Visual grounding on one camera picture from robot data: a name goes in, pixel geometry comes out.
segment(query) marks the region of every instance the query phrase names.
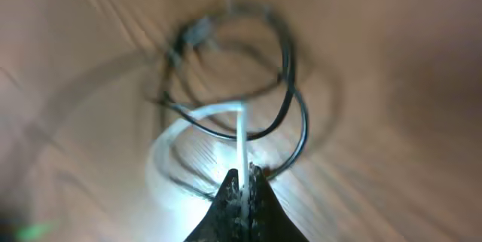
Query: wooden surface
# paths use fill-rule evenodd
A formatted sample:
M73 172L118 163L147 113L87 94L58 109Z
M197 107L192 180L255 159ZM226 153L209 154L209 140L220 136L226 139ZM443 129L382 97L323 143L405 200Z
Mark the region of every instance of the wooden surface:
M202 211L163 208L145 187L159 133L145 95L154 46L212 1L0 0L3 214L54 222L45 241L187 236ZM298 228L311 241L482 241L480 0L262 1L296 33L311 114L305 154L273 183ZM203 99L273 77L245 57L191 65ZM282 93L252 102L252 129ZM251 143L257 163L293 149L297 111ZM189 130L176 145L216 180L214 142Z

